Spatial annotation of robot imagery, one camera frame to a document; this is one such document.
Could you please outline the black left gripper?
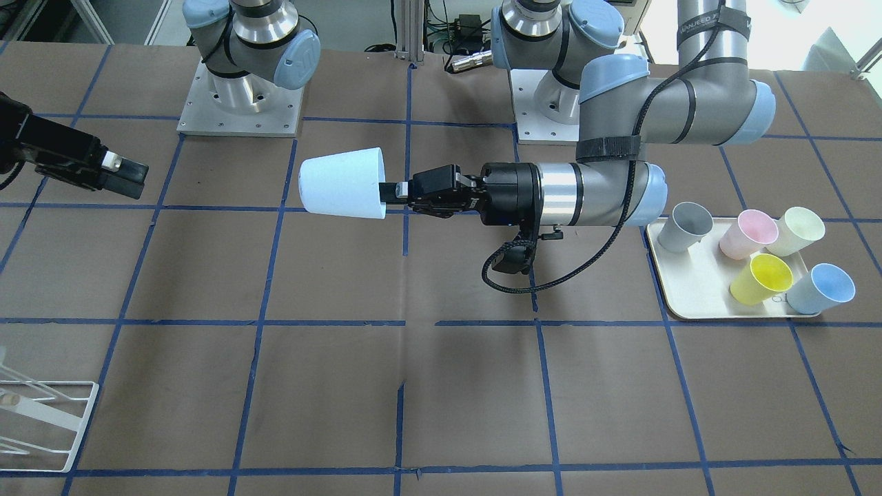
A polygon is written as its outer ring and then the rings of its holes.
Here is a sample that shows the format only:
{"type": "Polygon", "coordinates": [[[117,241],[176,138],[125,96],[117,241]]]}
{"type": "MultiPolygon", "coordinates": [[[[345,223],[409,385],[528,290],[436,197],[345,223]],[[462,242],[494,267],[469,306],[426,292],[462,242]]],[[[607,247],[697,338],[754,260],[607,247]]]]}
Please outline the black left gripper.
{"type": "Polygon", "coordinates": [[[379,200],[407,205],[423,216],[450,218],[459,211],[476,211],[486,226],[536,227],[541,217],[540,179],[533,163],[486,163],[481,175],[467,176],[449,164],[416,173],[406,182],[379,183],[379,200]]]}

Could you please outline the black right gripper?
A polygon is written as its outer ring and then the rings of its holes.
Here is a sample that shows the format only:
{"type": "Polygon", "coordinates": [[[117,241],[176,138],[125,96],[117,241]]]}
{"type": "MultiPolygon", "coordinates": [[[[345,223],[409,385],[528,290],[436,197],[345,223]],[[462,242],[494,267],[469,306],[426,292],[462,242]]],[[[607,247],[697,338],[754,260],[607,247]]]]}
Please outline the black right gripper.
{"type": "Polygon", "coordinates": [[[150,167],[126,159],[94,135],[35,115],[31,107],[1,95],[1,167],[12,183],[25,163],[47,178],[82,189],[109,191],[139,200],[150,167]]]}

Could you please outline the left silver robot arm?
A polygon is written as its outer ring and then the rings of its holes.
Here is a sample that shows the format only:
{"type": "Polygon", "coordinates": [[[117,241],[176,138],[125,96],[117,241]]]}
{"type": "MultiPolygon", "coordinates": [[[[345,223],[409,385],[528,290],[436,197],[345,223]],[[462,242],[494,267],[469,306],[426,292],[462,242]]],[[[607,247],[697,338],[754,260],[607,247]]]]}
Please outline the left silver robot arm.
{"type": "Polygon", "coordinates": [[[495,66],[547,70],[575,94],[577,143],[566,163],[487,163],[477,176],[453,166],[403,183],[369,183],[378,206],[448,218],[476,211],[489,226],[644,226],[665,208],[667,185],[645,145],[749,144],[776,103],[748,73],[752,19],[744,1],[677,4],[678,70],[660,79],[648,59],[617,52],[624,20],[605,1],[504,1],[491,19],[495,66]]]}

